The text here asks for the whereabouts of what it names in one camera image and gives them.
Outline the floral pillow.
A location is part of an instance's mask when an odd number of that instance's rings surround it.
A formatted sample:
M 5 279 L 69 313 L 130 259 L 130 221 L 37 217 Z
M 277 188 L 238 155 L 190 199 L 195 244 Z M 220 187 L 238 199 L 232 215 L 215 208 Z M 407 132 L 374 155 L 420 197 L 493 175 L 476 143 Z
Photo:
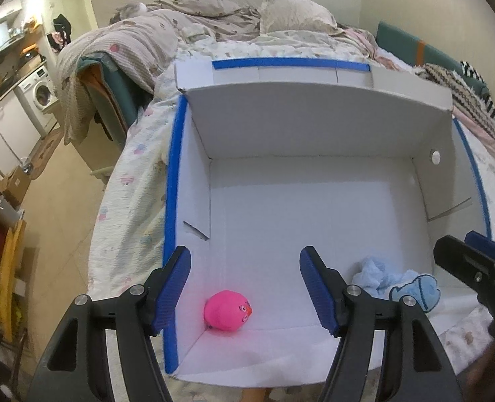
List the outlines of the floral pillow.
M 312 0 L 265 0 L 259 13 L 262 34 L 305 30 L 331 35 L 339 30 L 333 14 Z

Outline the cream bed frame footboard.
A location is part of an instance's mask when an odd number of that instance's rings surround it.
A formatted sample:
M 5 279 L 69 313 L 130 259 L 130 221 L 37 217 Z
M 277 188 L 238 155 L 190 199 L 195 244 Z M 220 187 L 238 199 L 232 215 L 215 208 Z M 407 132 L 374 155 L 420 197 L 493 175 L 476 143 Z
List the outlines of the cream bed frame footboard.
M 91 122 L 87 137 L 74 147 L 87 164 L 90 175 L 107 185 L 120 157 L 121 149 L 107 138 L 102 126 Z

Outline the striped knit blanket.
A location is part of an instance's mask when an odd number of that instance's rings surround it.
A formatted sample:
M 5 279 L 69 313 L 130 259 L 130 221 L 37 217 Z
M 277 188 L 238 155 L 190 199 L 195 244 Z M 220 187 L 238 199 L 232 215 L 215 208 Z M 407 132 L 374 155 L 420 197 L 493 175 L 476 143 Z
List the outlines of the striped knit blanket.
M 426 63 L 414 68 L 424 80 L 450 90 L 453 115 L 495 154 L 495 104 L 481 75 L 468 62 L 461 61 L 460 69 Z

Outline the white washing machine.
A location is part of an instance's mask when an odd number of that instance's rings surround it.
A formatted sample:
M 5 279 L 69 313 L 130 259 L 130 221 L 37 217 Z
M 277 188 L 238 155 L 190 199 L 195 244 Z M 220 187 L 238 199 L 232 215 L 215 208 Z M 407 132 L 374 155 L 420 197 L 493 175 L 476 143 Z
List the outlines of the white washing machine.
M 58 98 L 46 64 L 41 64 L 19 81 L 15 94 L 39 134 L 47 136 L 57 124 L 52 110 Z

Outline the blue white cardboard box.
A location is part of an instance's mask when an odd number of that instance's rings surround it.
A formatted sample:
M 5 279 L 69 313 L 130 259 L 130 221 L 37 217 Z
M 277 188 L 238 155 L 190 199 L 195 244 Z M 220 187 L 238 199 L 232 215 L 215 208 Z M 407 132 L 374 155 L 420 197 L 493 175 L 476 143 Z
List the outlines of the blue white cardboard box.
M 478 305 L 432 255 L 444 235 L 492 232 L 447 88 L 308 58 L 189 59 L 175 76 L 164 252 L 185 246 L 192 266 L 163 334 L 168 374 L 240 388 L 323 381 L 338 342 L 302 280 L 306 246 L 345 279 L 369 256 L 431 273 L 438 333 Z M 205 323 L 222 290 L 252 307 L 237 331 Z

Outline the teal headboard cushion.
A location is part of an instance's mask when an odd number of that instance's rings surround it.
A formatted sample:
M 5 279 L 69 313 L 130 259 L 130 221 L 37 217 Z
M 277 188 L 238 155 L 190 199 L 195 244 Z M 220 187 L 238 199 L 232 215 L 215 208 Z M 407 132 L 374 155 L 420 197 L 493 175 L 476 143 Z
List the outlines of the teal headboard cushion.
M 487 84 L 471 64 L 451 58 L 419 37 L 380 21 L 375 38 L 378 46 L 411 66 L 437 64 L 463 77 L 477 96 L 485 97 L 490 94 Z

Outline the pink squishy toy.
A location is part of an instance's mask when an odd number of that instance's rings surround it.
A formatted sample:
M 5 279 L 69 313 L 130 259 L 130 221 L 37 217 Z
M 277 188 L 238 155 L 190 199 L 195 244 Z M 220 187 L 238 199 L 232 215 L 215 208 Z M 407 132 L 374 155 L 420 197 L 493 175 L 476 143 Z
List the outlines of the pink squishy toy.
M 205 303 L 204 320 L 209 328 L 237 331 L 253 313 L 245 296 L 232 290 L 222 290 Z

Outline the pink blanket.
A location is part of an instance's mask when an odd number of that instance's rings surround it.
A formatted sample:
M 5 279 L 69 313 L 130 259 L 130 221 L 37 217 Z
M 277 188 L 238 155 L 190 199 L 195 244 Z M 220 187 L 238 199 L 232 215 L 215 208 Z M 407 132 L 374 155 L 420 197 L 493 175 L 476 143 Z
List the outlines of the pink blanket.
M 378 46 L 373 34 L 369 31 L 344 26 L 342 28 L 342 37 L 354 42 L 368 58 L 377 64 L 395 71 L 402 70 L 397 58 L 392 53 Z

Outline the hanging dark clothes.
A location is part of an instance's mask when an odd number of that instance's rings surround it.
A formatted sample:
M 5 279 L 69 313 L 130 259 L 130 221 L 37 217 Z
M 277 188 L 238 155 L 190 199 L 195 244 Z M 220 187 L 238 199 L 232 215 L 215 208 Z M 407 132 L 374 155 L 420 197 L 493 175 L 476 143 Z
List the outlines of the hanging dark clothes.
M 53 19 L 54 30 L 47 34 L 51 49 L 59 53 L 65 46 L 71 43 L 72 25 L 62 14 Z

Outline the teal orange folded blanket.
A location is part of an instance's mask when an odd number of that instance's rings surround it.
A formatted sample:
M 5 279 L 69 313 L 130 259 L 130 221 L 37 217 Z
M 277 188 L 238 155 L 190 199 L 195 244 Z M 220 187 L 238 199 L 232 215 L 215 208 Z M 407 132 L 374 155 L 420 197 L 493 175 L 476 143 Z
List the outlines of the teal orange folded blanket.
M 91 100 L 93 122 L 122 150 L 129 128 L 138 120 L 139 111 L 150 103 L 151 94 L 140 88 L 103 52 L 81 57 L 76 75 Z

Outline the yellow wooden chair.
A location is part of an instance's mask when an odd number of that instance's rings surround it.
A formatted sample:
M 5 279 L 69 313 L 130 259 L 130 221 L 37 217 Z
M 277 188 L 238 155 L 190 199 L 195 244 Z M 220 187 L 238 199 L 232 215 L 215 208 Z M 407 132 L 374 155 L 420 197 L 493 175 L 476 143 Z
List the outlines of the yellow wooden chair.
M 22 293 L 18 292 L 19 279 L 16 276 L 23 251 L 26 222 L 18 220 L 14 226 L 3 229 L 3 246 L 0 254 L 0 328 L 3 340 L 12 344 L 15 338 L 13 297 L 26 295 L 26 287 L 22 288 Z

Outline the checked grey duvet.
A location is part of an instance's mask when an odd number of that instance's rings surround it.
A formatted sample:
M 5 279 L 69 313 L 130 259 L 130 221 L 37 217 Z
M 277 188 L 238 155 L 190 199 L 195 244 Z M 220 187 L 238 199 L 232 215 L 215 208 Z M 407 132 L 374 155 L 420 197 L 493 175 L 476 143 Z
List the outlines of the checked grey duvet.
M 248 41 L 259 34 L 259 11 L 228 0 L 157 0 L 120 8 L 115 23 L 85 33 L 59 54 L 55 85 L 64 114 L 64 142 L 83 142 L 94 114 L 91 99 L 77 79 L 82 57 L 109 55 L 139 88 L 152 93 L 178 46 L 195 42 L 197 35 L 223 42 Z

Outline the cardboard box on floor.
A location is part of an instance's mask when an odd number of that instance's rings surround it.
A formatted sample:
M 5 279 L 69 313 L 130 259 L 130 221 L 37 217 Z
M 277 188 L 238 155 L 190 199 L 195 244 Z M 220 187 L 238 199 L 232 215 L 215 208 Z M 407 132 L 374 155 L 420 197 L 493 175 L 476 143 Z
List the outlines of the cardboard box on floor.
M 0 193 L 12 207 L 18 208 L 24 200 L 30 183 L 31 178 L 28 174 L 21 166 L 16 166 L 0 181 Z

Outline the white kitchen cabinet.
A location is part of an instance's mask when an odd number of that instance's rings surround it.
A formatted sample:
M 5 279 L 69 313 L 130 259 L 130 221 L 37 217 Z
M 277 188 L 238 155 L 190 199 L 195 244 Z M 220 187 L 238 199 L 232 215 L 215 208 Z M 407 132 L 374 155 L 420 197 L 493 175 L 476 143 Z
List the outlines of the white kitchen cabinet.
M 40 140 L 40 133 L 14 92 L 0 99 L 0 172 L 24 165 Z

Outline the brown door mat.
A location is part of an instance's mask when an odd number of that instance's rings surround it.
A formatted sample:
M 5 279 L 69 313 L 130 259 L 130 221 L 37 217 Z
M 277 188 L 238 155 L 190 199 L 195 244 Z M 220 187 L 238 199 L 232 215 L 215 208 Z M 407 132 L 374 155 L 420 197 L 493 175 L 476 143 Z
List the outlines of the brown door mat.
M 37 179 L 40 177 L 41 173 L 43 173 L 62 138 L 63 130 L 58 126 L 54 128 L 44 139 L 39 141 L 37 147 L 32 152 L 32 157 L 28 165 L 28 176 L 32 180 Z

